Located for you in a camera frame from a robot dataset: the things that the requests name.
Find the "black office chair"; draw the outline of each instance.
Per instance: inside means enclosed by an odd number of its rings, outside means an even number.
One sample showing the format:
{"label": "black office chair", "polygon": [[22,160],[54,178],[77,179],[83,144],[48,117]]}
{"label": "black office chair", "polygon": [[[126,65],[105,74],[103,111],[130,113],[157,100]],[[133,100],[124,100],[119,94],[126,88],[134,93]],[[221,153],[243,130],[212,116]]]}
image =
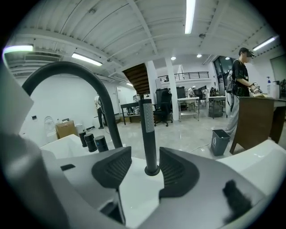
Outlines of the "black office chair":
{"label": "black office chair", "polygon": [[168,119],[171,113],[171,99],[172,94],[169,94],[167,91],[162,93],[161,103],[155,106],[155,111],[153,112],[154,115],[159,117],[159,121],[155,122],[154,126],[160,122],[165,123],[166,126],[168,126],[167,121],[171,121],[171,123],[173,123],[173,120]]}
{"label": "black office chair", "polygon": [[200,103],[201,103],[201,100],[204,100],[205,101],[205,106],[206,106],[206,97],[203,96],[202,90],[195,89],[195,90],[193,90],[193,93],[195,94],[195,97],[199,97],[199,102]]}

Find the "black t-shirt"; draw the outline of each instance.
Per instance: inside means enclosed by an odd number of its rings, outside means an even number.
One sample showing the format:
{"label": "black t-shirt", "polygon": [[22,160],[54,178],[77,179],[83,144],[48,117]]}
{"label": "black t-shirt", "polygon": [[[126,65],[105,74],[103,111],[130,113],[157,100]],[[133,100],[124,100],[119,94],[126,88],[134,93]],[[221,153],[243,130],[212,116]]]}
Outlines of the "black t-shirt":
{"label": "black t-shirt", "polygon": [[[233,79],[245,79],[248,81],[248,72],[243,63],[239,59],[236,59],[232,64],[232,78]],[[234,95],[249,97],[248,86],[236,81],[236,87],[232,91]]]}

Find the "light gray pants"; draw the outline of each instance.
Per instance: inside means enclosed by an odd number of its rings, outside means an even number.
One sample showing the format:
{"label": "light gray pants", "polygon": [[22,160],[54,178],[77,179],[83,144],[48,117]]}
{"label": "light gray pants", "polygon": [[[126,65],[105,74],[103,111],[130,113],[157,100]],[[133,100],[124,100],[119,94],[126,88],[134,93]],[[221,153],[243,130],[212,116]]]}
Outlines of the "light gray pants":
{"label": "light gray pants", "polygon": [[231,115],[227,124],[227,128],[225,129],[225,132],[229,135],[233,133],[233,131],[236,129],[237,122],[238,122],[238,113],[240,109],[240,100],[236,95],[233,96],[233,109],[231,111]]}

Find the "wooden podium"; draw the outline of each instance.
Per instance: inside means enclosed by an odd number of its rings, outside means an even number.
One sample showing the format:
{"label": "wooden podium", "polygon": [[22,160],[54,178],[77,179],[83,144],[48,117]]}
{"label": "wooden podium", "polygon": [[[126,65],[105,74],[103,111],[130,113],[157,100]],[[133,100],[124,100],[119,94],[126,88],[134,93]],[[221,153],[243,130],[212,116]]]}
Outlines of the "wooden podium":
{"label": "wooden podium", "polygon": [[286,100],[273,98],[240,97],[240,110],[235,137],[236,144],[248,150],[269,137],[278,144],[285,121]]}

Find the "desk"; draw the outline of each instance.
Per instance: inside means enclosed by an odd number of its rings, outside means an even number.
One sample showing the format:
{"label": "desk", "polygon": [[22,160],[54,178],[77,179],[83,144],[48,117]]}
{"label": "desk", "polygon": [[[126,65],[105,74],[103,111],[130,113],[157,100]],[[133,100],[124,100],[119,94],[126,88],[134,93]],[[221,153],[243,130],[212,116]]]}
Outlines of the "desk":
{"label": "desk", "polygon": [[213,119],[215,118],[215,114],[223,114],[223,107],[222,107],[222,111],[220,112],[215,112],[215,106],[213,105],[213,111],[210,112],[210,102],[211,101],[222,101],[225,100],[225,96],[209,96],[209,115],[212,114],[213,115]]}
{"label": "desk", "polygon": [[[125,123],[125,117],[124,117],[123,108],[131,108],[131,107],[137,107],[137,106],[139,106],[139,103],[138,103],[138,102],[132,102],[132,103],[127,103],[127,104],[122,104],[122,105],[120,105],[121,110],[122,110],[124,125],[126,125],[126,123]],[[139,115],[139,114],[135,114],[135,115],[129,115],[128,117],[131,118],[131,117],[135,117],[135,116],[140,116],[140,115]]]}
{"label": "desk", "polygon": [[192,98],[179,98],[179,121],[181,121],[181,103],[188,103],[191,101],[197,101],[198,102],[198,111],[197,112],[188,112],[184,115],[198,115],[198,121],[199,121],[199,114],[200,114],[200,105],[199,105],[199,97],[192,97]]}
{"label": "desk", "polygon": [[240,97],[240,109],[235,137],[236,144],[248,150],[269,137],[278,144],[286,112],[286,100],[273,98]]}

